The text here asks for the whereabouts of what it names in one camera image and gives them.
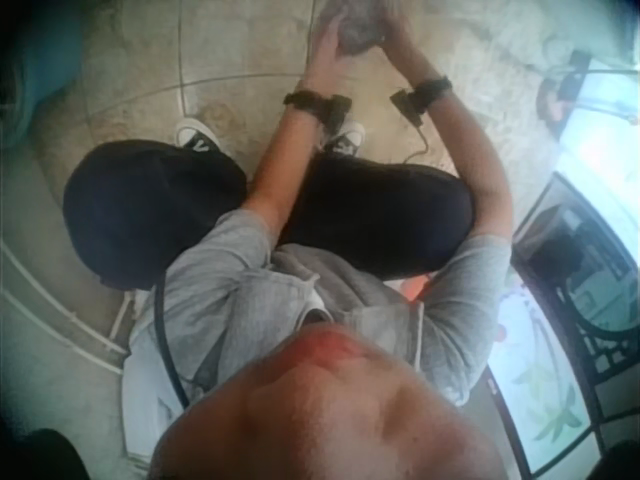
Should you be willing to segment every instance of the grout line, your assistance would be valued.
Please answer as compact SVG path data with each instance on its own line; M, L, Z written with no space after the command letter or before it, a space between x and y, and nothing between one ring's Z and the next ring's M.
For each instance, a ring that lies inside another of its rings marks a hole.
M194 85L200 85L201 83L208 82L220 82L224 80L241 80L243 78L274 78L274 77L301 77L303 73L243 73L240 75L229 75L228 77L214 77L206 78L202 80L194 80L193 82L187 82L185 87L193 87Z
M248 74L245 73L245 74L240 74L240 75L230 75L228 77L205 78L205 79L202 79L202 80L195 80L193 82L185 82L182 85L182 87L193 87L195 85L200 85L202 83L220 82L220 81L224 81L224 80L241 80L243 78L275 78L275 77L300 78L302 75L303 75L302 73L248 73ZM159 88L157 90L153 90L151 92L143 93L141 95L136 95L135 97L125 98L123 100L119 100L119 101L109 105L108 107L101 108L100 110L96 110L95 112L88 114L89 119L91 119L91 117L93 117L94 115L99 115L99 114L104 113L104 112L106 112L108 110L111 110L112 108L119 107L119 106L124 105L126 103L135 102L135 101L140 100L142 98L150 97L150 96L155 95L157 93L162 93L162 92L167 92L169 90L174 90L176 88L181 88L180 84L169 85L168 87L162 87L162 88Z
M180 79L180 102L182 109L182 116L186 117L186 106L184 102L184 76L182 75L182 3L180 0L178 4L178 75Z
M316 14L316 2L317 0L313 0L311 4L311 18L309 19L309 34L307 35L307 62L306 65L309 65L309 60L311 59L311 43L313 40L313 17Z
M162 87L162 88L159 88L158 90L153 90L152 92L147 92L147 93L143 93L141 95L136 95L135 97L124 98L122 100L118 100L117 102L109 105L108 107L101 108L100 110L96 110L95 112L89 114L89 118L93 117L94 115L99 115L101 113L109 111L112 108L116 108L116 107L119 107L121 105L124 105L125 103L135 102L136 100L140 100L140 99L145 98L145 97L150 97L151 95L155 95L156 93L162 93L162 92L166 92L166 91L173 90L173 89L176 89L176 88L180 88L180 84L169 85L168 87Z

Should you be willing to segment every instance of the wrist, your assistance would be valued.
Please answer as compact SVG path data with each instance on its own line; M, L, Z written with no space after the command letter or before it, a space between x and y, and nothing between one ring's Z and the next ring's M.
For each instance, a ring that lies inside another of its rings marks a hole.
M296 90L310 90L324 98L331 98L335 93L335 82L323 76L307 73L298 83Z

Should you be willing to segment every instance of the shoelace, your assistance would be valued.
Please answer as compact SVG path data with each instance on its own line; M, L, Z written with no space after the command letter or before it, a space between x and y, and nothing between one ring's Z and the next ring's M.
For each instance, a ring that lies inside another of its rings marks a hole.
M355 155L357 147L346 137L339 139L333 146L335 153L343 155Z

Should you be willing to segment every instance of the orange object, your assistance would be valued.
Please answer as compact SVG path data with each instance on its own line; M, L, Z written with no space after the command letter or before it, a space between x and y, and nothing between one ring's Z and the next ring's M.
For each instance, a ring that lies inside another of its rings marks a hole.
M410 302L415 301L423 290L428 288L429 276L420 275L418 277L408 278L400 286L400 293Z

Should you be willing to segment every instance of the black cable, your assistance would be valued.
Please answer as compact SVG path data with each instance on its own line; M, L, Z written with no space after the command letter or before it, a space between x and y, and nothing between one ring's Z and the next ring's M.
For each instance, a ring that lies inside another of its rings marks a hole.
M165 277L162 275L162 278L156 285L156 296L153 302L153 323L156 327L156 339L158 341L158 350L162 357L162 363L164 363L164 368L167 370L167 374L169 375L171 386L173 386L173 390L176 392L182 408L186 410L189 406L189 398L187 397L187 393L184 391L184 387L180 381L180 376L176 370L176 365L173 363L171 351L169 350L169 343L167 342L167 332L164 324L164 283Z
M415 127L415 129L416 129L416 132L418 132L418 135L420 136L422 141L424 142L424 150L420 150L418 152L412 153L402 161L403 164L409 163L409 160L413 160L415 157L419 157L421 155L426 155L429 153L430 147L429 147L429 142L427 141L427 137L424 136L424 133L422 133L422 130L420 129L420 127Z

